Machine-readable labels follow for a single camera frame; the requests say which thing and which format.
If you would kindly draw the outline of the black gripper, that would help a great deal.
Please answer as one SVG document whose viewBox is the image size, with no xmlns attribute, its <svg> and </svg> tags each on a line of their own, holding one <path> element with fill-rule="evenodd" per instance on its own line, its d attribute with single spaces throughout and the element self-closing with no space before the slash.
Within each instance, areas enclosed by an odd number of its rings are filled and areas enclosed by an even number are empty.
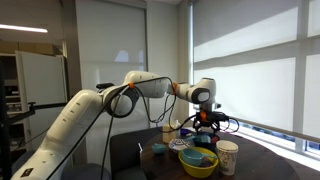
<svg viewBox="0 0 320 180">
<path fill-rule="evenodd" d="M 228 121 L 229 117 L 218 111 L 200 111 L 196 113 L 193 127 L 195 129 L 195 134 L 199 135 L 201 132 L 201 127 L 210 127 L 213 130 L 214 136 L 218 136 L 220 132 L 220 123 Z"/>
</svg>

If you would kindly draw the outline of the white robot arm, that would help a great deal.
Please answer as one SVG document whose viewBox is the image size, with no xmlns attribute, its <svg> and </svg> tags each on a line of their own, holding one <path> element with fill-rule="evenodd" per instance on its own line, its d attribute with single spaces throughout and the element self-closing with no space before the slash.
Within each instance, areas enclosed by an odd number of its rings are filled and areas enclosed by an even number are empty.
<svg viewBox="0 0 320 180">
<path fill-rule="evenodd" d="M 200 110 L 192 116 L 194 127 L 210 127 L 215 132 L 229 119 L 212 109 L 216 104 L 216 83 L 203 78 L 197 84 L 174 83 L 168 77 L 145 71 L 130 71 L 124 82 L 111 84 L 100 92 L 79 91 L 64 107 L 49 128 L 36 152 L 10 180 L 60 180 L 70 154 L 84 139 L 100 114 L 106 112 L 115 118 L 129 116 L 139 98 L 178 97 L 196 104 Z"/>
</svg>

